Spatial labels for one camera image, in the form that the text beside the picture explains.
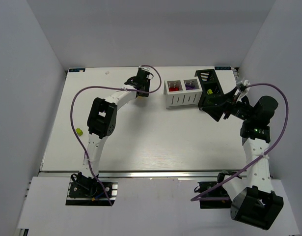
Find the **purple lego brick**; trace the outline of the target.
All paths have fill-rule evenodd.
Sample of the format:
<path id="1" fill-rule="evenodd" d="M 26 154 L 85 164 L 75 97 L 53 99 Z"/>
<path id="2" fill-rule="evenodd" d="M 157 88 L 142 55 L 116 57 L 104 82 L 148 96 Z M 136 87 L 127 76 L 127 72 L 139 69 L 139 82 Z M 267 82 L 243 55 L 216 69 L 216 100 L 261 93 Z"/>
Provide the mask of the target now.
<path id="1" fill-rule="evenodd" d="M 193 85 L 185 85 L 185 87 L 186 87 L 186 90 L 193 90 L 193 89 L 195 89 L 195 86 L 193 86 Z"/>

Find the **small green lego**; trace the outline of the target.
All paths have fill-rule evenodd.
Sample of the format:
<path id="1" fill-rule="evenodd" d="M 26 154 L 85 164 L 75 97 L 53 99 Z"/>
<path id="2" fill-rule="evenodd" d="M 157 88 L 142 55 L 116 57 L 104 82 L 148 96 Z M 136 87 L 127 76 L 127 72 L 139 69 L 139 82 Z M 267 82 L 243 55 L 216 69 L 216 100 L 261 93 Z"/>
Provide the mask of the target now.
<path id="1" fill-rule="evenodd" d="M 83 135 L 83 131 L 80 128 L 76 128 L 76 133 L 78 136 L 82 136 Z"/>

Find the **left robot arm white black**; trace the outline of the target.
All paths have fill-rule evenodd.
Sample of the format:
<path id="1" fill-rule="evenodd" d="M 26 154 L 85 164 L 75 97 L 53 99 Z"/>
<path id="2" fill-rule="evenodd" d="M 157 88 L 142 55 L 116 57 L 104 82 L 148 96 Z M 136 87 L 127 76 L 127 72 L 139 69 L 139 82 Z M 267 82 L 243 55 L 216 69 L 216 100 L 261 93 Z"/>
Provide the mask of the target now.
<path id="1" fill-rule="evenodd" d="M 125 104 L 149 92 L 150 72 L 146 67 L 139 67 L 137 75 L 124 83 L 124 88 L 106 98 L 95 98 L 87 119 L 88 144 L 81 174 L 95 178 L 99 174 L 99 162 L 107 138 L 114 132 L 118 110 Z"/>

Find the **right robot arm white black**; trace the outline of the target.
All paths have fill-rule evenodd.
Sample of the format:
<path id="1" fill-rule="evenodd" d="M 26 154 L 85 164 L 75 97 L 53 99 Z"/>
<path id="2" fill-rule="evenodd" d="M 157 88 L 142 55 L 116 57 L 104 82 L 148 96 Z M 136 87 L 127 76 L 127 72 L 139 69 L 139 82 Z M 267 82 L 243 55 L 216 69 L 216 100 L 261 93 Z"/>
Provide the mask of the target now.
<path id="1" fill-rule="evenodd" d="M 214 120 L 227 119 L 230 115 L 243 120 L 240 136 L 246 155 L 245 178 L 238 172 L 222 171 L 217 183 L 204 190 L 200 203 L 210 207 L 209 201 L 230 204 L 231 219 L 263 230 L 268 230 L 279 213 L 284 201 L 271 183 L 268 151 L 270 148 L 269 123 L 278 102 L 270 96 L 262 96 L 254 106 L 248 98 L 234 88 L 224 94 L 208 89 L 198 104 L 200 110 Z"/>

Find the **black double bin container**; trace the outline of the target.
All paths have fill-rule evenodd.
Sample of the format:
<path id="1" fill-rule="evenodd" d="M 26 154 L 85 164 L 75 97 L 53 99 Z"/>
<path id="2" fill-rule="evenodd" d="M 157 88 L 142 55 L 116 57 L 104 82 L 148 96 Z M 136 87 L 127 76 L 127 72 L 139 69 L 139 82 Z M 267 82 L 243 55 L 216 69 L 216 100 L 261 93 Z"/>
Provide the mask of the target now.
<path id="1" fill-rule="evenodd" d="M 200 85 L 202 87 L 202 95 L 198 102 L 198 108 L 202 110 L 202 106 L 206 105 L 206 98 L 217 97 L 224 93 L 214 69 L 197 70 L 195 72 L 195 76 L 199 79 Z M 208 89 L 211 89 L 213 93 L 208 95 Z"/>

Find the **blue label right corner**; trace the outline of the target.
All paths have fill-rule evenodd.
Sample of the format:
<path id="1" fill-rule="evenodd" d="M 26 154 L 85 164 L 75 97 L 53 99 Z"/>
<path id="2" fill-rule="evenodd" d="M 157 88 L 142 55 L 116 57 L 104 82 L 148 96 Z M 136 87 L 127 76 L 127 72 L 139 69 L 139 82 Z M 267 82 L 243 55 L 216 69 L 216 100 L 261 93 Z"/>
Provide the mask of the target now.
<path id="1" fill-rule="evenodd" d="M 215 70 L 232 70 L 230 66 L 215 66 Z"/>

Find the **blue label corner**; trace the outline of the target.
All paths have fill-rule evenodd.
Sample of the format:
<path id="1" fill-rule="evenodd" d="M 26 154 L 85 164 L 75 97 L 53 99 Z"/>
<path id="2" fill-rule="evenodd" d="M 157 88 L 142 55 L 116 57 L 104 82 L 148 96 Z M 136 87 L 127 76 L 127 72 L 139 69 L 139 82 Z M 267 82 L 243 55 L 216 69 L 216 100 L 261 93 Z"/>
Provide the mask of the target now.
<path id="1" fill-rule="evenodd" d="M 69 73 L 82 73 L 85 72 L 85 68 L 70 68 L 68 70 Z"/>
<path id="2" fill-rule="evenodd" d="M 232 70 L 230 66 L 215 66 L 215 70 Z"/>

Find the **white double bin container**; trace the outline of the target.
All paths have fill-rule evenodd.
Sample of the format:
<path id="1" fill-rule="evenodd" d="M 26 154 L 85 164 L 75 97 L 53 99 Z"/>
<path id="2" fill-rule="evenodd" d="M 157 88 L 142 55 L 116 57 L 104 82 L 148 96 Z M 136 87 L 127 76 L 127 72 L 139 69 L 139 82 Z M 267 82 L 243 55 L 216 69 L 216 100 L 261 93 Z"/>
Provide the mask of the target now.
<path id="1" fill-rule="evenodd" d="M 195 89 L 186 90 L 185 85 L 193 85 Z M 168 88 L 179 87 L 181 91 L 169 92 Z M 164 82 L 165 106 L 167 109 L 182 106 L 196 106 L 202 95 L 202 87 L 197 78 L 168 80 Z"/>

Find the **blue label left corner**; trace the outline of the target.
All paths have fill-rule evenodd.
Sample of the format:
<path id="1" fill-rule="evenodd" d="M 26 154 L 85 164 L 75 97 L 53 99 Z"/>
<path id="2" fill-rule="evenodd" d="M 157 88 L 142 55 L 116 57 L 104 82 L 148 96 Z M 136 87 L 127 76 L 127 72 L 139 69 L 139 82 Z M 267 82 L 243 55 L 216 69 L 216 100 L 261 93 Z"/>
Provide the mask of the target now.
<path id="1" fill-rule="evenodd" d="M 68 70 L 69 73 L 82 73 L 85 72 L 85 68 L 70 68 Z"/>

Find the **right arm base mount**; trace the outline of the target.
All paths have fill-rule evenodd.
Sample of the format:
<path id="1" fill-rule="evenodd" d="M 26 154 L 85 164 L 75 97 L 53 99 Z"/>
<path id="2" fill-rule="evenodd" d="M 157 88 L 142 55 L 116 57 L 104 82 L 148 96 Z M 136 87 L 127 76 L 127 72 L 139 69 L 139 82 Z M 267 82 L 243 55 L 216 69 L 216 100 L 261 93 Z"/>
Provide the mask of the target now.
<path id="1" fill-rule="evenodd" d="M 222 171 L 218 174 L 216 181 L 201 181 L 198 182 L 198 186 L 194 189 L 194 193 L 202 193 L 218 183 L 222 182 L 225 177 L 234 175 L 232 171 Z M 227 191 L 221 186 L 206 195 L 203 198 L 229 198 Z M 204 200 L 199 201 L 200 209 L 230 209 L 231 200 Z"/>

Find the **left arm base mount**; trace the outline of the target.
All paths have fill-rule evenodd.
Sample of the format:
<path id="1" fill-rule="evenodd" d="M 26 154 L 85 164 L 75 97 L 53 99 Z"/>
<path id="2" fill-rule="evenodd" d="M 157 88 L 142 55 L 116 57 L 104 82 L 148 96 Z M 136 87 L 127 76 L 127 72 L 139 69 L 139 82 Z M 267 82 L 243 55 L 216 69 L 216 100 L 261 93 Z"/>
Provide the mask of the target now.
<path id="1" fill-rule="evenodd" d="M 65 204 L 67 206 L 112 206 L 117 195 L 117 183 L 103 181 L 102 185 L 95 178 L 85 177 L 81 173 L 72 174 Z"/>

